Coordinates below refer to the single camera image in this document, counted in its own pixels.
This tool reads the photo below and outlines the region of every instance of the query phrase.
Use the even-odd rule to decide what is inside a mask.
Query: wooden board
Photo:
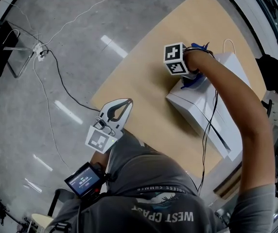
[[[163,65],[164,45],[183,42],[206,44],[221,53],[230,38],[249,82],[260,99],[265,85],[255,58],[240,30],[216,0],[186,0],[156,25],[126,56],[92,99],[102,106],[119,98],[132,98],[134,107],[125,128],[157,151],[175,159],[185,170],[201,177],[202,138],[165,97],[177,83]],[[232,51],[231,43],[226,50]],[[206,174],[222,159],[208,146]]]

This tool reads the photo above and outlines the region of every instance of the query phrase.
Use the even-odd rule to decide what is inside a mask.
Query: white cable
[[[31,23],[30,23],[30,21],[29,21],[27,15],[22,11],[22,9],[20,9],[17,5],[12,4],[12,3],[10,3],[10,2],[8,2],[8,1],[6,1],[6,0],[2,0],[2,1],[5,2],[5,3],[7,3],[7,4],[10,4],[10,5],[12,5],[12,6],[15,6],[16,8],[18,8],[18,9],[20,10],[20,12],[26,17],[26,19],[27,19],[27,21],[28,21],[28,23],[29,23],[30,29],[33,30],[33,31],[35,31],[35,32],[37,32],[37,43],[38,43],[38,35],[39,35],[39,33],[38,33],[37,30],[35,30],[35,29],[32,28]]]
[[[50,126],[51,126],[51,131],[52,131],[53,143],[55,144],[55,148],[56,148],[56,150],[57,150],[57,153],[58,153],[60,159],[61,159],[62,162],[67,166],[67,168],[68,168],[68,170],[70,171],[70,173],[72,173],[71,170],[70,170],[70,168],[69,168],[69,166],[67,165],[67,163],[65,163],[65,161],[62,159],[62,157],[61,157],[61,155],[60,155],[60,153],[59,153],[59,151],[58,151],[57,145],[56,145],[55,135],[54,135],[53,130],[52,130],[52,119],[51,119],[51,113],[50,113],[50,106],[49,106],[48,98],[47,98],[47,95],[46,95],[46,91],[45,91],[45,88],[44,88],[44,84],[43,84],[43,82],[41,81],[40,77],[38,76],[38,74],[36,73],[36,70],[35,70],[35,60],[36,60],[36,59],[37,59],[37,57],[35,57],[35,58],[33,59],[33,70],[34,70],[34,72],[35,72],[35,74],[36,74],[38,80],[41,82],[41,85],[42,85],[42,87],[43,87],[43,91],[44,91],[44,94],[45,94],[45,98],[46,98],[46,101],[47,101],[47,111],[48,111],[48,116],[49,116],[49,119],[50,119]]]
[[[42,44],[40,47],[42,47],[42,46],[44,46],[44,45],[47,45],[47,44],[50,44],[50,42],[53,40],[53,38],[54,38],[57,34],[59,34],[67,24],[72,23],[72,22],[75,22],[75,21],[77,20],[77,18],[79,18],[81,15],[87,13],[87,12],[90,11],[93,7],[95,7],[96,5],[98,5],[99,3],[102,3],[102,2],[104,2],[104,1],[105,1],[105,0],[102,0],[101,2],[95,3],[95,4],[94,4],[93,6],[91,6],[88,10],[86,10],[86,11],[84,11],[83,13],[79,14],[73,21],[68,21],[65,25],[62,26],[61,30],[59,30],[57,33],[55,33],[55,34],[53,35],[53,37],[49,40],[49,42]]]
[[[20,34],[20,31],[19,31],[18,29],[13,29],[13,30],[11,30],[11,31],[9,32],[9,34],[8,34],[7,37],[6,37],[6,39],[3,41],[2,45],[4,45],[5,41],[7,40],[8,36],[11,34],[12,31],[17,31],[17,32],[18,32],[18,34],[17,34],[17,38],[18,38],[18,36],[19,36],[19,34]]]
[[[225,39],[223,42],[223,52],[225,52],[225,44],[227,41],[230,41],[233,45],[233,49],[234,49],[234,54],[236,54],[236,50],[235,50],[235,46],[234,46],[234,42],[231,39]]]

